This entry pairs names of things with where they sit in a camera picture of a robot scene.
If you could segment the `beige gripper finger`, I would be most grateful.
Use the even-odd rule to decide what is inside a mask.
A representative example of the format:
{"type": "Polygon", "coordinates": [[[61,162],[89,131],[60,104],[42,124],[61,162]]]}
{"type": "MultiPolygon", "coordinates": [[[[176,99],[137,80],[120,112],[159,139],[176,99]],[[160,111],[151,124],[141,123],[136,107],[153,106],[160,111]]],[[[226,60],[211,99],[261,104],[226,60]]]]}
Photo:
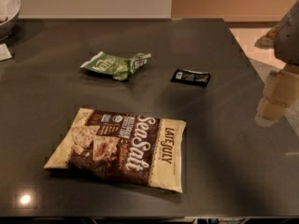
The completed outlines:
{"type": "Polygon", "coordinates": [[[255,122],[262,127],[272,126],[278,122],[285,111],[285,106],[273,104],[267,98],[263,97],[257,107],[255,122]]]}
{"type": "Polygon", "coordinates": [[[281,70],[271,70],[266,78],[263,95],[273,104],[291,106],[299,98],[299,66],[286,64],[281,70]]]}

